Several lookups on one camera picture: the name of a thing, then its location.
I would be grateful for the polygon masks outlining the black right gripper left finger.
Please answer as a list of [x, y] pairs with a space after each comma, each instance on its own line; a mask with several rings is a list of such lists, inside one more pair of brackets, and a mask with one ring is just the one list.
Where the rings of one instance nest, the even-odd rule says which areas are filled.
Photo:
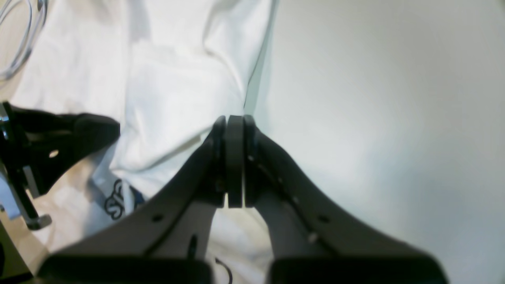
[[44, 284], [213, 284], [205, 261], [220, 184], [226, 118], [219, 117], [179, 172], [134, 213], [50, 255]]

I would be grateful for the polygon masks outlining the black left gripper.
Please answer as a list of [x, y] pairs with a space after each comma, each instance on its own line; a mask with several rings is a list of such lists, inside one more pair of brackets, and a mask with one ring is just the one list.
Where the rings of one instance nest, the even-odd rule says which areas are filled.
[[120, 137], [115, 119], [90, 113], [53, 114], [1, 103], [1, 207], [10, 219], [38, 221], [31, 196], [47, 194], [87, 156]]

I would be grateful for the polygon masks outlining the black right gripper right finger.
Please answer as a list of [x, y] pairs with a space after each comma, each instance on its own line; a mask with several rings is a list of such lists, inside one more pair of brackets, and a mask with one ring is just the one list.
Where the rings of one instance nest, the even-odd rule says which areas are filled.
[[270, 234], [268, 284], [446, 284], [438, 262], [335, 204], [251, 116], [227, 122], [230, 208], [255, 208]]

